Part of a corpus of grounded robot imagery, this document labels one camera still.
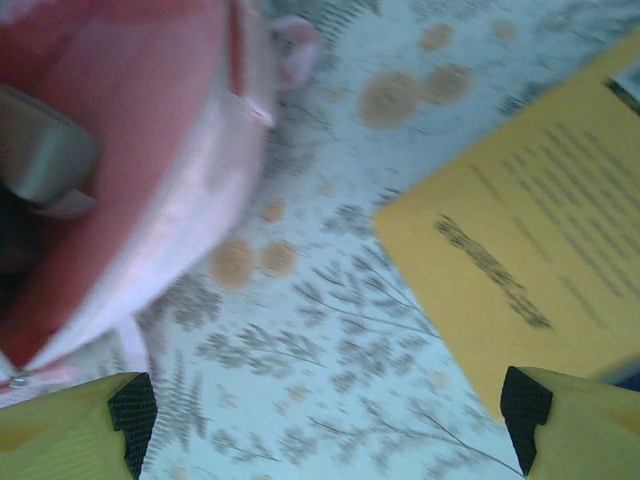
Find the pink fabric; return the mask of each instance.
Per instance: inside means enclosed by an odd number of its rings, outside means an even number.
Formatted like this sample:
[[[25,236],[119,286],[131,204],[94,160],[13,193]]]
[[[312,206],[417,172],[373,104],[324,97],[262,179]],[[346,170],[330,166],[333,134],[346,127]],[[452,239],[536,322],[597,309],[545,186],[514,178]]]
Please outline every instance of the pink fabric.
[[[272,28],[295,45],[279,67],[280,88],[293,90],[307,83],[322,51],[322,37],[308,21],[288,16],[274,20]]]
[[[52,246],[2,324],[0,348],[17,365],[77,315],[122,254],[182,153],[219,70],[222,49],[214,46],[224,44],[222,2],[180,0],[179,15],[143,21],[138,10],[126,15],[134,3],[110,0],[83,19],[33,87],[36,97],[98,135],[104,153],[92,192],[99,206]]]
[[[0,41],[10,45],[0,54],[0,79],[103,143],[97,207],[49,230],[56,237],[46,258],[0,321],[0,350],[14,365],[49,372],[115,329],[130,365],[146,370],[133,314],[241,215],[275,123],[278,82],[294,88],[309,78],[320,37],[304,20],[276,21],[297,45],[278,67],[257,1],[233,1],[239,91],[221,76],[229,2],[24,0],[0,13]],[[15,64],[21,54],[33,60],[28,68]],[[68,373],[56,368],[37,374],[55,383],[64,376],[56,372]]]

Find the bag handle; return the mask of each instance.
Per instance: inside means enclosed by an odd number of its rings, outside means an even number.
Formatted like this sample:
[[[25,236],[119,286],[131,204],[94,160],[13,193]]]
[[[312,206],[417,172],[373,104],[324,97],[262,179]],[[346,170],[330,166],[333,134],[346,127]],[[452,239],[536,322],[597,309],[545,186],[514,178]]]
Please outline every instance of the bag handle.
[[[291,52],[280,60],[280,90],[295,90],[311,79],[313,67],[322,51],[322,37],[307,20],[289,15],[275,19],[271,28],[291,43]]]

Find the metal rivet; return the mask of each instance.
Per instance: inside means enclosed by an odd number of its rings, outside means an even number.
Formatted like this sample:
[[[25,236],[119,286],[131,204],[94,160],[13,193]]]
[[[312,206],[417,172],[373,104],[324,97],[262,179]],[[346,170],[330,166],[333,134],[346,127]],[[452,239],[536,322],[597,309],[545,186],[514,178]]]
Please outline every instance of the metal rivet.
[[[11,388],[22,388],[27,385],[29,385],[29,375],[26,373],[15,375],[11,377],[11,380],[9,380],[9,386]]]

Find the pink bag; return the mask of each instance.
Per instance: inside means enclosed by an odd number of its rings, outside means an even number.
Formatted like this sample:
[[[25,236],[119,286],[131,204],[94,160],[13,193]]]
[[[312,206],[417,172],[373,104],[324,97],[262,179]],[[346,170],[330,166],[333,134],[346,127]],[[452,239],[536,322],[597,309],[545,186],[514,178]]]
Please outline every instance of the pink bag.
[[[294,44],[280,62],[272,29]],[[277,89],[307,80],[320,43],[300,18],[270,25],[257,0],[0,7],[0,82],[103,144],[96,208],[47,226],[46,258],[0,320],[0,406],[72,380],[65,357],[109,330],[130,368],[148,370],[134,313],[234,225],[260,175]]]

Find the yellow paper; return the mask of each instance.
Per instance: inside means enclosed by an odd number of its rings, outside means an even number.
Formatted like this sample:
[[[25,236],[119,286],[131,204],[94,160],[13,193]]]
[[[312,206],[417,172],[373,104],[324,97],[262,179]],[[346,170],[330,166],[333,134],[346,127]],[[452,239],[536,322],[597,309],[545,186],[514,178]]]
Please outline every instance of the yellow paper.
[[[640,353],[640,115],[607,86],[639,54],[637,32],[377,215],[496,418],[510,365],[594,377]]]

